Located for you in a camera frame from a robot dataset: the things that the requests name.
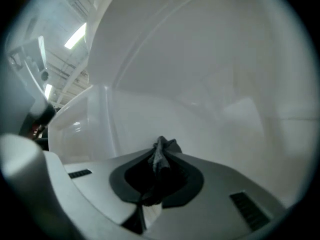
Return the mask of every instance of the black vent grille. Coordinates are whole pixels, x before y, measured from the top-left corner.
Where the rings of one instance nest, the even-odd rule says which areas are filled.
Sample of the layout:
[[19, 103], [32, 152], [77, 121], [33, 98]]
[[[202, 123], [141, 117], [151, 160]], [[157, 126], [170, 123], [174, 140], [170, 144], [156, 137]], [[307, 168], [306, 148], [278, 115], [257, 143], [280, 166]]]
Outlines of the black vent grille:
[[230, 195], [230, 198], [252, 231], [256, 231], [270, 222], [246, 193], [235, 193]]
[[71, 179], [74, 179], [74, 178], [82, 177], [82, 176], [85, 176], [85, 175], [88, 175], [88, 174], [92, 174], [92, 172], [90, 170], [88, 170], [88, 169], [85, 169], [85, 170], [79, 170], [79, 171], [75, 171], [75, 172], [70, 172], [68, 174], [69, 174]]

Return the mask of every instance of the ceiling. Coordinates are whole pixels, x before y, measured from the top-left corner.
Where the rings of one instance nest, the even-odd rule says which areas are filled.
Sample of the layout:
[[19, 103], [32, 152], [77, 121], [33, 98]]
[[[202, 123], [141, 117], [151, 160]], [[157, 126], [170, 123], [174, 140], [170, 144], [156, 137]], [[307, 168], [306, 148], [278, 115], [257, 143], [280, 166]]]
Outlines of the ceiling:
[[52, 85], [49, 101], [56, 108], [61, 108], [90, 86], [85, 38], [72, 49], [66, 48], [65, 43], [87, 22], [94, 1], [31, 0], [10, 37], [13, 44], [20, 45], [43, 36], [50, 75], [47, 83]]

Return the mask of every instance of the fluorescent light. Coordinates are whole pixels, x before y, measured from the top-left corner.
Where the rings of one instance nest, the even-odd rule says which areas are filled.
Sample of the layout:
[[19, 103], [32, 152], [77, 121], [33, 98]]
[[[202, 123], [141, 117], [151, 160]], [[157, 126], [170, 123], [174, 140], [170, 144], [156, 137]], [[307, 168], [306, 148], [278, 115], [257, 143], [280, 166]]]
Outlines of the fluorescent light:
[[70, 39], [65, 43], [65, 47], [68, 49], [71, 49], [74, 47], [74, 45], [85, 35], [86, 33], [86, 25], [87, 23], [84, 23], [71, 37]]
[[51, 84], [47, 84], [45, 86], [44, 96], [46, 97], [47, 100], [49, 100], [49, 95], [50, 95], [50, 92], [51, 92], [51, 88], [52, 88]]

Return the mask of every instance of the black fabric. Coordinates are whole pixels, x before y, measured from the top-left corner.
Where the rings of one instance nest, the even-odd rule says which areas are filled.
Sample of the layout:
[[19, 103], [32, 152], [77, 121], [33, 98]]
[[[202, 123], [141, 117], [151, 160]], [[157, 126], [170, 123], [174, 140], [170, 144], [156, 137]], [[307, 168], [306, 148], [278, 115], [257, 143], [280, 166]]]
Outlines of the black fabric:
[[111, 173], [110, 185], [121, 200], [145, 206], [162, 202], [163, 208], [169, 208], [186, 205], [199, 193], [204, 183], [202, 173], [169, 153], [181, 150], [175, 140], [163, 143], [167, 149], [162, 149], [162, 153], [169, 167], [153, 170], [150, 161], [154, 161], [154, 148]]
[[50, 102], [48, 102], [48, 106], [42, 113], [42, 115], [35, 121], [37, 125], [46, 126], [50, 123], [51, 119], [56, 115], [56, 110], [54, 106]]
[[[157, 142], [153, 144], [155, 148], [153, 155], [148, 158], [147, 163], [142, 162], [137, 168], [131, 170], [126, 175], [127, 181], [131, 182], [131, 186], [142, 194], [141, 203], [144, 206], [152, 206], [160, 204], [164, 197], [181, 189], [187, 182], [188, 174], [176, 163], [169, 163], [164, 155], [166, 149], [170, 149], [171, 145], [176, 144], [177, 141], [172, 139], [167, 141], [165, 137], [160, 136]], [[137, 180], [136, 171], [145, 172], [148, 180]]]
[[42, 132], [42, 137], [41, 138], [48, 138], [48, 128], [45, 128]]
[[34, 142], [37, 143], [42, 150], [49, 151], [48, 138], [37, 138]]

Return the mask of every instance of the white plastic housing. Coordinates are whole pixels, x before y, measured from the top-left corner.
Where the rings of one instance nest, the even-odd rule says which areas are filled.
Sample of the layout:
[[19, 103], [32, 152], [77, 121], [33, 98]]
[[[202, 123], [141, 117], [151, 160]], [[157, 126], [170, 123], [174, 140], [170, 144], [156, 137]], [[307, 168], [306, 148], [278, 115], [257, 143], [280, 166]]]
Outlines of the white plastic housing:
[[284, 0], [112, 0], [87, 70], [93, 86], [49, 126], [62, 163], [175, 138], [292, 205], [318, 138], [314, 50]]

